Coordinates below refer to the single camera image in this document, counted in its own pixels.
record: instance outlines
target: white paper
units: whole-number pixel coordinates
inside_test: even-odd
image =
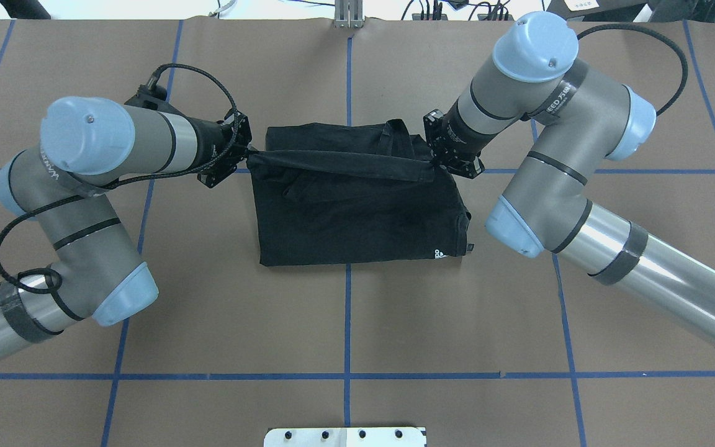
[[[599,8],[598,0],[564,0],[570,11],[584,11],[584,9]]]

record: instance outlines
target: white bracket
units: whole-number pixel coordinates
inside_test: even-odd
[[[274,429],[264,447],[426,447],[423,427]]]
[[[335,0],[336,28],[363,28],[363,0]]]

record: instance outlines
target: black cloth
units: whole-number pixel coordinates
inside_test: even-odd
[[[462,256],[470,215],[405,123],[270,127],[248,156],[261,264]]]

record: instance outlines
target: robotic arm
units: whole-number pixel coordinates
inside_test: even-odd
[[[40,145],[0,170],[0,201],[23,218],[37,214],[59,258],[0,283],[0,359],[84,318],[113,325],[156,300],[148,266],[104,195],[134,180],[120,176],[198,173],[214,187],[244,158],[247,116],[235,106],[219,122],[185,116],[164,101],[157,79],[154,73],[125,106],[57,100],[43,119]]]
[[[477,156],[500,131],[527,116],[544,124],[487,231],[529,258],[548,250],[572,261],[715,347],[715,271],[582,195],[604,158],[627,158],[647,139],[656,113],[577,54],[561,17],[520,18],[451,110],[423,118],[434,159],[474,178],[484,170]]]

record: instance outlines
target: blue joint cap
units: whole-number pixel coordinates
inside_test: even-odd
[[[108,173],[121,165],[133,145],[134,121],[111,99],[57,99],[40,123],[43,152],[60,169],[71,173]]]
[[[496,67],[522,82],[545,82],[562,76],[578,56],[578,37],[564,18],[534,11],[520,17],[493,48]]]
[[[498,203],[485,222],[485,228],[494,238],[527,258],[536,258],[545,250],[531,227],[504,196],[498,198]]]
[[[103,300],[93,312],[93,319],[102,326],[114,325],[147,308],[158,296],[148,263],[142,263]]]
[[[655,127],[655,107],[635,93],[632,88],[625,86],[631,96],[631,110],[627,114],[627,125],[622,133],[622,139],[613,151],[605,157],[608,160],[624,160],[631,156],[639,145],[646,142]]]
[[[0,203],[7,211],[12,212],[14,215],[25,215],[24,211],[15,201],[15,197],[12,196],[12,189],[9,187],[9,171],[12,169],[12,162],[18,158],[18,155],[14,156],[11,161],[0,169]]]

